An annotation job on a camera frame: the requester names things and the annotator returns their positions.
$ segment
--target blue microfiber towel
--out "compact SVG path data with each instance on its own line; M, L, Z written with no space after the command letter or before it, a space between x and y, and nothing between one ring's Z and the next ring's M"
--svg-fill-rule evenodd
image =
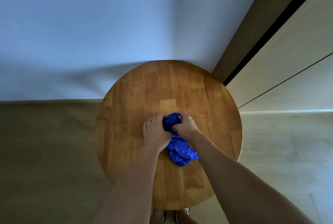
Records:
M163 118L164 130L172 133L172 138L166 147L169 151L170 159L179 167L184 167L193 159L199 160L199 158L196 150L190 148L188 143L179 134L172 131L172 126L180 123L181 120L177 113L171 113Z

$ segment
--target round wooden table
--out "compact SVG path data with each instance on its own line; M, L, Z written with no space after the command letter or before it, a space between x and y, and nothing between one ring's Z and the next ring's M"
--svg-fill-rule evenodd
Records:
M212 74L181 61L155 61L120 78L106 94L96 120L98 157L113 182L144 145L142 126L149 118L183 110L224 153L238 160L242 124L227 89ZM167 150L158 158L152 207L177 210L214 194L199 160L179 168Z

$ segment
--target tile floor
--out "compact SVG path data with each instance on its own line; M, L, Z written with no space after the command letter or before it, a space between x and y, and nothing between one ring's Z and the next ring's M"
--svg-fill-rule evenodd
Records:
M0 107L2 223L90 223L110 188L91 138L98 107ZM240 163L315 223L333 223L333 113L241 117ZM190 215L200 224L228 223L216 197Z

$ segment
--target baseboard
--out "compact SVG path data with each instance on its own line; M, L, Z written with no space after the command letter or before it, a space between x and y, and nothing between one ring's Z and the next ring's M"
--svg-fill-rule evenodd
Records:
M273 111L239 111L240 114L248 113L324 113L333 112L333 109L314 109L314 110L273 110Z
M49 104L98 104L103 99L53 99L53 100L21 100L0 101L0 106L12 105L49 105Z

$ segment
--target left hand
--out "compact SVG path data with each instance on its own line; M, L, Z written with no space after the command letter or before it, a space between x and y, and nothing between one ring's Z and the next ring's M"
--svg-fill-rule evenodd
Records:
M164 131L163 114L150 118L144 123L144 145L152 146L161 152L169 143L172 133Z

